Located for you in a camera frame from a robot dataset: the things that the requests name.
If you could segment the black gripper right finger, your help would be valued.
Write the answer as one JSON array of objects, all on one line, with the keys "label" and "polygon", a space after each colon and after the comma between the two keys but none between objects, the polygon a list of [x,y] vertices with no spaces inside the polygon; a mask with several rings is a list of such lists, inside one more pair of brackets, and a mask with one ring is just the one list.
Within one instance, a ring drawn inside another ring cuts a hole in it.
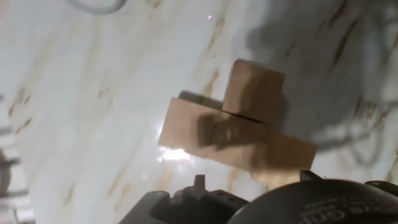
[{"label": "black gripper right finger", "polygon": [[[308,181],[308,180],[324,180],[324,178],[316,175],[310,170],[302,170],[300,172],[300,181]],[[373,186],[379,190],[382,190],[384,192],[387,192],[393,196],[397,196],[397,185],[392,184],[390,182],[386,181],[381,181],[381,180],[372,180],[372,181],[367,181],[364,183],[365,185],[370,185]]]}]

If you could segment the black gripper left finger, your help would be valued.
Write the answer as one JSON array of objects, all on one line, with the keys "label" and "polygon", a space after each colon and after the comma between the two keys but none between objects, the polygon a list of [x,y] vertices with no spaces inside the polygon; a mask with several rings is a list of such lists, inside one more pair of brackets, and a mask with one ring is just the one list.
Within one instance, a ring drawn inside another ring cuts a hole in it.
[{"label": "black gripper left finger", "polygon": [[208,191],[200,174],[192,186],[173,196],[166,191],[146,193],[119,224],[224,224],[247,203],[224,190]]}]

